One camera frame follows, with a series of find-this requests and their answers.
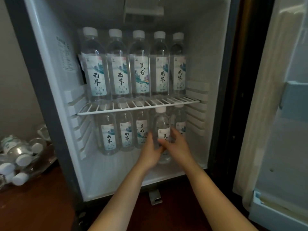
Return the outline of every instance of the white bottle cap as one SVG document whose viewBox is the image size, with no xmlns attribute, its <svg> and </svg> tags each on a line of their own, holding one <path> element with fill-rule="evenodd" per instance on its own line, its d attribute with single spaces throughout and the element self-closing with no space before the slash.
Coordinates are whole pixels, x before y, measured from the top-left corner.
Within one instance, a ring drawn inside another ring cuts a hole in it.
<svg viewBox="0 0 308 231">
<path fill-rule="evenodd" d="M 43 151 L 44 146 L 41 143 L 35 143 L 31 146 L 31 149 L 34 153 L 39 154 Z"/>
<path fill-rule="evenodd" d="M 82 31 L 85 36 L 98 36 L 97 30 L 93 27 L 84 27 Z"/>
<path fill-rule="evenodd" d="M 15 186 L 21 186 L 23 185 L 26 181 L 29 180 L 29 175 L 26 173 L 19 173 L 12 179 L 12 183 Z"/>
<path fill-rule="evenodd" d="M 110 37 L 120 37 L 122 38 L 122 31 L 119 29 L 110 29 L 109 30 Z"/>
<path fill-rule="evenodd" d="M 157 113 L 164 113 L 164 112 L 166 112 L 166 110 L 167 110 L 167 108 L 165 106 L 155 108 L 155 111 Z"/>
<path fill-rule="evenodd" d="M 122 109 L 124 109 L 124 108 L 127 108 L 128 106 L 126 103 L 119 103 L 119 107 L 120 108 L 122 107 Z"/>
<path fill-rule="evenodd" d="M 173 40 L 183 40 L 184 39 L 184 33 L 183 32 L 177 32 L 173 34 Z"/>
<path fill-rule="evenodd" d="M 11 172 L 10 174 L 8 174 L 8 175 L 5 175 L 5 180 L 6 180 L 6 183 L 8 184 L 8 183 L 11 183 L 12 182 L 12 179 L 13 179 L 13 177 L 15 177 L 15 172 L 13 171 L 13 172 Z"/>
<path fill-rule="evenodd" d="M 145 37 L 144 31 L 141 30 L 133 31 L 133 38 L 144 38 L 144 37 Z"/>
<path fill-rule="evenodd" d="M 9 175 L 10 173 L 14 172 L 15 165 L 11 163 L 3 163 L 0 165 L 0 174 L 2 175 Z"/>
<path fill-rule="evenodd" d="M 154 39 L 164 39 L 166 38 L 166 33 L 162 31 L 154 32 Z"/>
<path fill-rule="evenodd" d="M 138 107 L 144 106 L 144 101 L 135 101 Z"/>
<path fill-rule="evenodd" d="M 23 154 L 17 157 L 16 164 L 19 166 L 27 166 L 28 164 L 31 163 L 31 161 L 32 161 L 32 156 L 28 154 Z"/>
</svg>

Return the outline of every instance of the fridge ceiling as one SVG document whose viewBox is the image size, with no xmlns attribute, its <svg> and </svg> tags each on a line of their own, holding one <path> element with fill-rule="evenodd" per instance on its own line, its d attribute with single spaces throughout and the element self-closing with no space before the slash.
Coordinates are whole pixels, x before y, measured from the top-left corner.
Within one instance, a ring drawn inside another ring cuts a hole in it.
<svg viewBox="0 0 308 231">
<path fill-rule="evenodd" d="M 122 30 L 142 29 L 174 32 L 196 20 L 205 11 L 227 0 L 160 0 L 164 15 L 146 23 L 123 23 L 125 0 L 48 0 L 63 9 L 67 17 L 79 27 L 99 29 L 120 28 Z"/>
</svg>

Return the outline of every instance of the water bottle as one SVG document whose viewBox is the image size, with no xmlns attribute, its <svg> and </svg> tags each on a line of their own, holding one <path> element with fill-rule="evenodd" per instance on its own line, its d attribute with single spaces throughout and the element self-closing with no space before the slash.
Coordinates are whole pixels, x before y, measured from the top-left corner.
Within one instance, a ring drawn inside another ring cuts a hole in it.
<svg viewBox="0 0 308 231">
<path fill-rule="evenodd" d="M 127 49 L 122 42 L 122 31 L 110 29 L 111 42 L 107 47 L 107 63 L 114 100 L 124 103 L 132 97 L 131 78 L 127 65 Z"/>
<path fill-rule="evenodd" d="M 155 108 L 156 115 L 153 120 L 153 142 L 154 147 L 158 148 L 160 144 L 157 139 L 165 139 L 170 141 L 170 120 L 166 115 L 166 107 Z M 164 151 L 159 160 L 159 164 L 166 164 L 171 161 L 168 151 Z"/>
<path fill-rule="evenodd" d="M 56 155 L 53 145 L 49 145 L 44 149 L 40 157 L 32 164 L 28 165 L 12 178 L 12 183 L 21 186 L 30 178 L 37 177 L 43 173 L 52 163 L 56 161 Z"/>
<path fill-rule="evenodd" d="M 144 105 L 144 101 L 136 102 L 138 107 Z M 139 109 L 134 112 L 134 125 L 135 125 L 135 146 L 141 149 L 143 144 L 147 140 L 148 126 L 149 126 L 149 114 L 148 109 Z"/>
<path fill-rule="evenodd" d="M 95 28 L 84 27 L 85 41 L 82 43 L 82 57 L 88 87 L 89 101 L 106 104 L 110 101 L 110 83 L 106 52 L 98 41 Z"/>
<path fill-rule="evenodd" d="M 114 155 L 119 151 L 116 120 L 112 113 L 97 114 L 98 141 L 104 155 Z"/>
<path fill-rule="evenodd" d="M 120 103 L 124 110 L 122 112 L 117 112 L 116 122 L 118 127 L 118 132 L 121 137 L 121 151 L 131 151 L 134 149 L 134 130 L 132 128 L 133 117 L 130 111 L 125 110 L 127 108 L 126 103 Z"/>
<path fill-rule="evenodd" d="M 144 36 L 144 31 L 133 31 L 134 43 L 129 49 L 133 97 L 140 100 L 150 96 L 149 52 Z"/>
<path fill-rule="evenodd" d="M 184 52 L 184 33 L 173 34 L 173 45 L 170 49 L 170 86 L 172 97 L 185 95 L 186 57 Z"/>
<path fill-rule="evenodd" d="M 165 44 L 166 33 L 154 33 L 154 44 L 150 52 L 152 96 L 160 99 L 168 95 L 169 88 L 169 52 Z"/>
<path fill-rule="evenodd" d="M 33 138 L 29 141 L 29 145 L 31 146 L 33 153 L 39 155 L 47 146 L 47 143 L 42 138 Z"/>
<path fill-rule="evenodd" d="M 1 141 L 1 146 L 10 162 L 16 163 L 18 166 L 27 166 L 33 159 L 30 145 L 14 135 L 4 138 Z"/>
<path fill-rule="evenodd" d="M 186 111 L 184 110 L 183 104 L 178 104 L 174 106 L 171 112 L 171 125 L 175 127 L 181 135 L 186 136 Z"/>
<path fill-rule="evenodd" d="M 10 163 L 7 155 L 0 154 L 0 174 L 9 175 L 15 170 L 15 165 Z"/>
</svg>

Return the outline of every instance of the refrigerator door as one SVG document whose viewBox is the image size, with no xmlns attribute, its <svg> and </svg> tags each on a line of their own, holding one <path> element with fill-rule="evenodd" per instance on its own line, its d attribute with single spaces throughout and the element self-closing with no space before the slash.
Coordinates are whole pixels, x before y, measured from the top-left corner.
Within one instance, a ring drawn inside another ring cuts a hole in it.
<svg viewBox="0 0 308 231">
<path fill-rule="evenodd" d="M 308 230 L 308 0 L 275 0 L 233 190 L 249 218 Z"/>
</svg>

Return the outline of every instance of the fridge shelf rail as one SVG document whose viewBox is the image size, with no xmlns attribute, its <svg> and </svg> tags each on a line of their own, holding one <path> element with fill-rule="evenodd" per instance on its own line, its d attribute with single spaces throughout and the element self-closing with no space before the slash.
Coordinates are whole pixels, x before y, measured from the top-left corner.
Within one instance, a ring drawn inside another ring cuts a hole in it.
<svg viewBox="0 0 308 231">
<path fill-rule="evenodd" d="M 77 113 L 77 115 L 91 115 L 91 114 L 100 114 L 100 113 L 111 113 L 111 112 L 121 112 L 123 110 L 138 110 L 138 109 L 149 109 L 149 108 L 157 108 L 157 107 L 167 107 L 167 106 L 174 106 L 174 105 L 186 105 L 186 104 L 194 104 L 199 103 L 200 101 L 191 98 L 191 97 L 180 97 L 180 98 L 162 98 L 162 99 L 155 99 L 155 98 L 149 98 L 147 100 L 144 100 L 144 104 L 141 104 L 140 101 L 129 101 L 126 102 L 127 107 L 122 107 L 121 103 L 117 102 L 111 102 L 110 108 L 107 107 L 107 105 L 97 105 L 97 104 L 90 104 L 87 103 L 85 106 L 83 106 L 80 111 Z"/>
</svg>

